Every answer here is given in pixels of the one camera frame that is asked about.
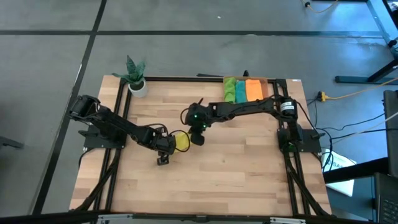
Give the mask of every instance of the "gray floor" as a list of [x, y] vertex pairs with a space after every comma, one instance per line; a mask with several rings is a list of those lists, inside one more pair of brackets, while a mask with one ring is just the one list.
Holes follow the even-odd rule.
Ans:
[[[1, 1], [0, 29], [90, 30], [100, 2]], [[312, 4], [317, 9], [327, 5]], [[304, 10], [299, 0], [108, 0], [99, 29], [375, 31], [377, 26], [363, 3], [339, 3], [324, 14], [314, 14]], [[26, 144], [21, 151], [8, 147], [0, 151], [1, 217], [29, 213], [87, 41], [87, 36], [0, 36], [0, 135]], [[95, 96], [103, 75], [125, 72], [126, 54], [146, 60], [147, 75], [241, 75], [249, 70], [257, 77], [299, 78], [307, 98], [320, 90], [340, 96], [367, 88], [336, 84], [333, 78], [368, 76], [392, 60], [385, 42], [377, 38], [97, 36], [80, 94]], [[337, 128], [383, 113], [382, 92], [387, 89], [397, 87], [318, 103], [318, 127]], [[310, 113], [315, 121], [313, 105]], [[83, 144], [77, 131], [83, 128], [70, 123], [45, 213], [68, 210]], [[327, 139], [322, 144], [327, 146]], [[335, 151], [357, 162], [377, 159], [387, 154], [386, 137], [363, 134], [336, 144]]]

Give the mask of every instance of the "yellow cable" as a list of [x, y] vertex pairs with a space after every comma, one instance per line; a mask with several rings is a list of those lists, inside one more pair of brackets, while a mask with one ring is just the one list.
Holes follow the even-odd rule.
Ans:
[[380, 84], [380, 85], [378, 85], [378, 86], [371, 87], [371, 88], [367, 88], [367, 89], [364, 89], [364, 90], [361, 90], [361, 91], [357, 91], [357, 92], [355, 92], [355, 93], [350, 93], [350, 94], [347, 94], [347, 95], [344, 95], [344, 96], [330, 97], [330, 96], [326, 96], [326, 95], [325, 95], [325, 99], [326, 99], [326, 100], [339, 100], [339, 99], [342, 99], [342, 98], [346, 98], [346, 97], [349, 97], [349, 96], [356, 95], [356, 94], [358, 94], [358, 93], [363, 93], [363, 92], [368, 91], [368, 90], [374, 90], [374, 89], [376, 89], [376, 88], [379, 88], [380, 86], [387, 85], [388, 83], [393, 82], [393, 81], [395, 81], [395, 80], [398, 80], [398, 78], [393, 78], [392, 80], [387, 81], [387, 82], [385, 82], [385, 83], [382, 83], [382, 84]]
[[313, 8], [311, 7], [311, 5], [308, 5], [308, 8], [310, 8], [311, 9], [311, 11], [313, 11], [314, 13], [323, 13], [323, 12], [325, 12], [326, 10], [328, 10], [328, 9], [330, 9], [331, 7], [333, 7], [336, 3], [338, 2], [338, 0], [336, 0], [336, 1], [334, 1], [334, 3], [332, 4], [332, 5], [330, 5], [329, 7], [327, 7], [326, 9], [324, 9], [324, 10], [322, 10], [322, 11], [315, 11], [315, 10], [313, 10]]

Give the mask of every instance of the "wooden table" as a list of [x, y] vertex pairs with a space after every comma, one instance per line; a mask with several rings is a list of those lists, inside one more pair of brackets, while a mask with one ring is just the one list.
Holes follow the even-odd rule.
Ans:
[[[223, 101], [222, 83], [147, 82], [145, 98], [134, 98], [128, 120], [138, 125], [163, 123], [173, 131], [188, 131], [180, 113], [204, 97], [203, 104]], [[99, 100], [113, 109], [119, 79], [104, 76]], [[307, 111], [300, 80], [287, 80], [289, 95]], [[274, 94], [268, 88], [269, 95]], [[126, 97], [125, 86], [122, 107]], [[298, 123], [310, 128], [299, 110]], [[192, 145], [186, 153], [170, 157], [158, 166], [157, 153], [138, 146], [130, 138], [122, 150], [114, 190], [113, 212], [173, 213], [207, 215], [291, 215], [287, 176], [276, 130], [278, 122], [269, 114], [236, 117], [215, 123], [204, 132], [203, 146]], [[317, 202], [331, 212], [319, 161], [301, 153], [305, 183]], [[82, 160], [70, 208], [79, 206], [100, 176], [104, 150], [88, 153]], [[298, 209], [303, 213], [297, 186]], [[108, 192], [104, 188], [101, 208]]]

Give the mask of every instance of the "blue towel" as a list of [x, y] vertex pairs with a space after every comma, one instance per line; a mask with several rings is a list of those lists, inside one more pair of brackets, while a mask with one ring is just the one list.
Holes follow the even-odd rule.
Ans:
[[246, 98], [246, 84], [244, 80], [238, 80], [236, 82], [235, 91], [237, 103], [244, 103], [248, 101], [248, 99]]

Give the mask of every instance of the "white paper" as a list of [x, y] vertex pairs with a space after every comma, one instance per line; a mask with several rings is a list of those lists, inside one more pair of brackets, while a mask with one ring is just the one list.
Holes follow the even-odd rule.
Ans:
[[[326, 152], [326, 154], [322, 155], [322, 167], [325, 165], [326, 160], [328, 159], [329, 156], [329, 149], [325, 149], [323, 153]], [[341, 167], [348, 167], [348, 166], [353, 166], [356, 164], [355, 161], [350, 160], [348, 158], [345, 158], [344, 156], [341, 156], [334, 151], [332, 152], [333, 154], [333, 166], [332, 170], [338, 169]], [[330, 169], [331, 165], [331, 158], [329, 160], [329, 163], [326, 165], [324, 171], [327, 172]], [[337, 182], [337, 183], [332, 183], [332, 184], [326, 184], [327, 187], [336, 190], [342, 194], [345, 194], [347, 196], [352, 197], [353, 196], [353, 189], [354, 189], [354, 180], [347, 180], [347, 181], [342, 181], [342, 182]]]

